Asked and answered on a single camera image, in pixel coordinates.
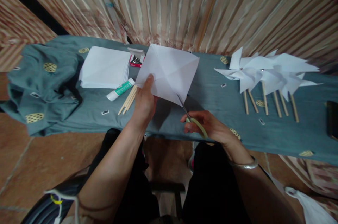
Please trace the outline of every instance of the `bamboo skewer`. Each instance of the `bamboo skewer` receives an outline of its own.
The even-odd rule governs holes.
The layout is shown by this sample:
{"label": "bamboo skewer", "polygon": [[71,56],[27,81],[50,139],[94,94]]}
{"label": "bamboo skewer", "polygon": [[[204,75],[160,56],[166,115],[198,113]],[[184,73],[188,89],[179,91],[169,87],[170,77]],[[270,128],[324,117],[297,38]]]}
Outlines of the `bamboo skewer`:
{"label": "bamboo skewer", "polygon": [[124,109],[124,111],[123,111],[123,113],[122,113],[123,115],[126,114],[126,112],[129,110],[131,104],[134,102],[135,94],[136,94],[136,93],[134,93],[134,94],[132,95],[132,97],[129,99],[129,102],[128,102],[127,106],[125,107],[125,109]]}
{"label": "bamboo skewer", "polygon": [[279,95],[280,95],[281,100],[282,100],[282,105],[283,105],[284,113],[285,113],[286,116],[288,116],[289,112],[288,112],[288,109],[286,108],[284,97],[283,97],[283,94],[282,94],[281,90],[279,90]]}
{"label": "bamboo skewer", "polygon": [[126,112],[127,112],[127,107],[130,105],[130,103],[131,103],[132,101],[134,101],[133,97],[135,96],[135,94],[136,94],[136,89],[133,89],[133,91],[131,92],[130,98],[129,98],[128,102],[126,103],[126,106],[125,106],[124,111],[123,111],[123,113],[122,113],[123,115],[126,114]]}
{"label": "bamboo skewer", "polygon": [[126,107],[127,103],[129,102],[129,100],[130,100],[130,98],[131,98],[131,95],[132,95],[133,91],[134,91],[136,88],[137,88],[137,86],[134,85],[134,87],[131,89],[131,91],[130,91],[130,93],[129,93],[127,99],[126,99],[126,101],[124,101],[124,103],[123,103],[123,105],[122,105],[122,107],[121,107],[121,109],[120,109],[120,111],[119,111],[119,113],[118,113],[117,115],[120,115],[121,112],[122,112],[122,110],[123,110],[123,108]]}
{"label": "bamboo skewer", "polygon": [[278,102],[278,98],[277,98],[277,93],[275,91],[274,91],[274,99],[275,99],[275,103],[276,103],[278,117],[282,117],[281,108],[279,107],[279,102]]}
{"label": "bamboo skewer", "polygon": [[248,94],[249,94],[249,97],[250,97],[250,99],[251,99],[251,102],[252,102],[252,105],[253,105],[255,111],[256,111],[257,113],[259,113],[259,112],[258,112],[258,109],[257,109],[257,106],[256,106],[256,104],[255,104],[254,98],[252,97],[251,92],[249,91],[249,89],[248,89]]}
{"label": "bamboo skewer", "polygon": [[297,123],[299,123],[299,118],[298,118],[298,113],[297,113],[295,99],[293,98],[293,95],[291,95],[291,94],[290,94],[290,97],[291,97],[291,103],[292,103],[293,113],[295,114],[295,120],[296,120]]}
{"label": "bamboo skewer", "polygon": [[248,110],[248,101],[246,99],[246,90],[244,90],[244,103],[245,103],[245,113],[248,115],[249,110]]}
{"label": "bamboo skewer", "polygon": [[265,114],[268,116],[268,115],[269,115],[269,111],[268,111],[267,96],[265,95],[264,81],[262,81],[262,88],[263,88],[263,96],[264,96],[264,108],[265,108]]}
{"label": "bamboo skewer", "polygon": [[130,100],[130,103],[129,105],[127,106],[127,111],[129,111],[129,108],[131,107],[131,105],[133,104],[134,100],[135,100],[135,97],[136,97],[136,92],[134,93],[132,99]]}

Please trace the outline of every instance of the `blue cloth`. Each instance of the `blue cloth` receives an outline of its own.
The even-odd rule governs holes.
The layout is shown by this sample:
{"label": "blue cloth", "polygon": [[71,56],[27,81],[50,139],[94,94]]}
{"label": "blue cloth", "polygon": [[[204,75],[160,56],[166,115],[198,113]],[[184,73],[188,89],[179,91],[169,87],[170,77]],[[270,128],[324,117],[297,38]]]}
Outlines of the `blue cloth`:
{"label": "blue cloth", "polygon": [[[122,129],[132,115],[134,104],[125,115],[118,116],[117,113],[130,90],[111,102],[106,98],[111,89],[86,89],[80,87],[77,81],[88,54],[80,53],[79,50],[92,46],[122,51],[128,51],[128,47],[143,49],[145,52],[148,50],[148,47],[141,45],[77,36],[58,36],[46,45],[28,45],[22,53],[21,69],[8,74],[11,100],[3,104],[2,108],[23,123],[27,115],[43,113],[43,119],[27,124],[29,134],[33,136],[106,132],[112,127]],[[259,106],[257,114],[250,99],[249,115],[246,115],[239,82],[230,81],[214,70],[227,69],[229,66],[220,61],[219,55],[194,54],[200,57],[200,62],[185,101],[188,110],[209,110],[229,128],[236,130],[248,149],[295,157],[311,150],[314,153],[311,159],[338,165],[338,142],[327,135],[325,106],[328,100],[338,102],[338,77],[306,73],[304,79],[324,84],[300,87],[296,91],[294,97],[300,120],[296,123],[291,103],[286,102],[290,116],[285,116],[282,110],[283,117],[278,117],[272,94],[267,96],[268,116],[265,115],[264,107]],[[34,64],[29,64],[28,58],[31,60],[31,57],[34,57]],[[57,65],[54,72],[57,77],[43,69],[45,63]],[[135,79],[138,71],[139,68],[130,67],[129,77]],[[33,73],[38,76],[33,79],[34,88],[27,84],[30,82],[29,75]],[[223,83],[227,84],[224,88],[221,87]],[[31,92],[37,92],[41,97],[32,97]],[[263,100],[260,84],[251,93],[254,100]],[[184,123],[179,121],[183,114],[182,107],[159,100],[147,134],[167,139],[202,141],[199,134],[183,134]]]}

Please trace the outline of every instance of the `hand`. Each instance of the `hand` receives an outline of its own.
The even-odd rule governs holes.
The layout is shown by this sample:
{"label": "hand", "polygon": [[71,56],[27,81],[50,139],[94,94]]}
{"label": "hand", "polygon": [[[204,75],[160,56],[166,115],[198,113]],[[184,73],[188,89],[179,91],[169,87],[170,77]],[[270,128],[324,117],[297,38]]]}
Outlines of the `hand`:
{"label": "hand", "polygon": [[140,126],[147,127],[155,114],[158,97],[151,93],[154,76],[150,74],[144,82],[143,88],[136,90],[135,109],[132,119]]}
{"label": "hand", "polygon": [[[198,122],[204,127],[205,131],[208,134],[210,139],[217,141],[225,147],[232,143],[238,142],[238,138],[230,131],[230,129],[221,123],[210,111],[190,111],[188,112],[189,116],[198,120]],[[181,118],[181,122],[185,122],[187,115],[185,114]],[[200,129],[195,123],[186,123],[184,126],[184,133],[201,133]]]}

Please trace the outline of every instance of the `silver bangle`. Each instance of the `silver bangle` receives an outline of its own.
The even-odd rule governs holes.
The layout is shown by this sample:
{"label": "silver bangle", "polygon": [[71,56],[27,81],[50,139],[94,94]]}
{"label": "silver bangle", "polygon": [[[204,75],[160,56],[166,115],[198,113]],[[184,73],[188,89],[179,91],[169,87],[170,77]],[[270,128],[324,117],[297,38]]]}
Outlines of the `silver bangle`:
{"label": "silver bangle", "polygon": [[228,160],[228,162],[232,167],[238,167],[242,169],[254,169],[258,166],[258,161],[255,157],[252,156],[252,158],[253,158],[253,162],[250,164],[236,164],[230,160]]}

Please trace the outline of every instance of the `glue stick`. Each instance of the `glue stick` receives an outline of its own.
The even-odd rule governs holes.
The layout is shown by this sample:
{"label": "glue stick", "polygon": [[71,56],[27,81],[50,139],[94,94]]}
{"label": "glue stick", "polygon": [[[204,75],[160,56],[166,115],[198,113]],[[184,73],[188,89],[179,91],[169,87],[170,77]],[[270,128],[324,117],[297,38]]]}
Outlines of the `glue stick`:
{"label": "glue stick", "polygon": [[120,87],[118,87],[116,90],[110,92],[107,95],[107,98],[110,101],[114,101],[116,98],[118,98],[119,96],[121,96],[124,92],[126,92],[127,90],[129,90],[134,85],[135,85],[135,81],[132,78],[130,78],[128,81],[126,81]]}

